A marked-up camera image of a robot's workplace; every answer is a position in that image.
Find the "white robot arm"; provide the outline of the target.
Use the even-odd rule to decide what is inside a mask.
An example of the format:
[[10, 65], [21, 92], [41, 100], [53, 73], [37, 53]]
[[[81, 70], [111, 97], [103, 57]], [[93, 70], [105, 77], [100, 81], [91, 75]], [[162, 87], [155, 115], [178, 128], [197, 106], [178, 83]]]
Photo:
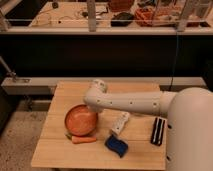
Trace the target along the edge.
[[213, 92], [192, 87], [179, 92], [108, 93], [107, 84], [96, 79], [83, 101], [95, 111], [166, 118], [166, 171], [213, 171]]

